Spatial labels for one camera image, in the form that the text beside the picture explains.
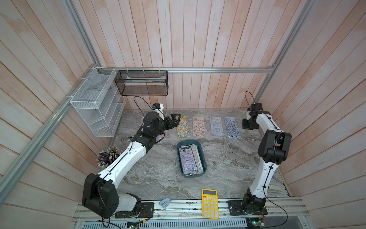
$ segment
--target bundle of pencils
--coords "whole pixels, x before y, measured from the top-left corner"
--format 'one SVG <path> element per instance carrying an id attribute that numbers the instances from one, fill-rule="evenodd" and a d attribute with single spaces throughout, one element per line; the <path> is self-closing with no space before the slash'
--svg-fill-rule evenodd
<path id="1" fill-rule="evenodd" d="M 121 155 L 118 151 L 117 148 L 114 146 L 110 146 L 107 149 L 107 152 L 105 151 L 101 151 L 98 155 L 99 159 L 97 159 L 98 167 L 103 167 L 106 168 L 108 167 L 110 164 L 112 164 L 112 162 L 114 162 L 118 156 Z"/>

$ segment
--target white wire rack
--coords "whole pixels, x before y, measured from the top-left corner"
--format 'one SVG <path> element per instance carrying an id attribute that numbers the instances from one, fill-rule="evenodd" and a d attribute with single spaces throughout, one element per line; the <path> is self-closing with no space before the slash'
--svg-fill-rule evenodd
<path id="1" fill-rule="evenodd" d="M 113 68 L 94 68 L 86 78 L 71 104 L 96 137 L 113 137 L 125 99 L 116 86 L 111 88 L 116 71 Z"/>

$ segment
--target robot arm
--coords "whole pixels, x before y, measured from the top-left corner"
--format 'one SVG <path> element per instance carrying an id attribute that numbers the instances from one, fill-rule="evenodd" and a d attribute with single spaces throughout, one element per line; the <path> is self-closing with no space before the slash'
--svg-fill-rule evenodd
<path id="1" fill-rule="evenodd" d="M 242 211 L 248 215 L 262 211 L 266 202 L 269 183 L 290 148 L 291 134 L 283 132 L 261 103 L 253 103 L 243 119 L 243 129 L 261 129 L 264 136 L 258 148 L 260 162 L 254 182 L 242 201 Z"/>
<path id="2" fill-rule="evenodd" d="M 139 213 L 139 201 L 133 194 L 117 194 L 116 189 L 132 166 L 156 143 L 156 137 L 165 130 L 179 125 L 180 114 L 164 117 L 163 105 L 155 103 L 153 111 L 143 118 L 143 130 L 137 131 L 126 150 L 99 174 L 89 174 L 85 179 L 82 204 L 107 219 L 116 211 Z"/>

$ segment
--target wire mesh shelf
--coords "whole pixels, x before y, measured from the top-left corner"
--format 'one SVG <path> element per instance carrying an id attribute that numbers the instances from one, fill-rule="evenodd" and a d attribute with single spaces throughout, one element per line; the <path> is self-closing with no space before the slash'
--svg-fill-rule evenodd
<path id="1" fill-rule="evenodd" d="M 94 68 L 71 99 L 71 104 L 79 109 L 99 109 L 115 77 L 114 68 Z"/>
<path id="2" fill-rule="evenodd" d="M 126 104 L 118 87 L 111 87 L 113 68 L 94 68 L 71 100 L 79 115 L 97 137 L 113 137 Z"/>
<path id="3" fill-rule="evenodd" d="M 121 95 L 168 95 L 168 72 L 119 70 L 115 83 Z"/>

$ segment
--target yellow calculator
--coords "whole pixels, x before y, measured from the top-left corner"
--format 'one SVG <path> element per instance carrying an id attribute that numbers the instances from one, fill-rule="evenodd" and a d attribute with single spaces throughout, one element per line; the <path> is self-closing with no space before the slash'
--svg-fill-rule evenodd
<path id="1" fill-rule="evenodd" d="M 202 189 L 202 215 L 206 219 L 219 218 L 219 203 L 216 190 Z"/>

